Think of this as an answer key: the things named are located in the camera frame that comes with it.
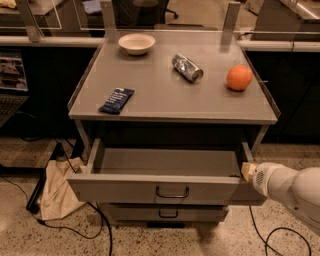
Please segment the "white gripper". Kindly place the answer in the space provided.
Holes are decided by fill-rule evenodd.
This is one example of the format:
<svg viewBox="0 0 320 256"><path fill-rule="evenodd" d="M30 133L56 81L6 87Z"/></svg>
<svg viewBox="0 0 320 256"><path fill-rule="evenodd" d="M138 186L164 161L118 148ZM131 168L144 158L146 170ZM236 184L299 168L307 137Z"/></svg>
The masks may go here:
<svg viewBox="0 0 320 256"><path fill-rule="evenodd" d="M292 168L276 163L243 162L243 178L253 182L254 189L261 195L273 200L293 200L292 184L298 172Z"/></svg>

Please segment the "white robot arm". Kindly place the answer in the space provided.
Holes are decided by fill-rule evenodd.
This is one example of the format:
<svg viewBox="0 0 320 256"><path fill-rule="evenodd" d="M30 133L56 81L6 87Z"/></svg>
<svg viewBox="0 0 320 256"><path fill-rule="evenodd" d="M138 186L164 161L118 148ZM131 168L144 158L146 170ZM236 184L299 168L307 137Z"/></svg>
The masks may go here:
<svg viewBox="0 0 320 256"><path fill-rule="evenodd" d="M278 163L245 162L241 173L261 195L278 201L320 235L320 168L295 170Z"/></svg>

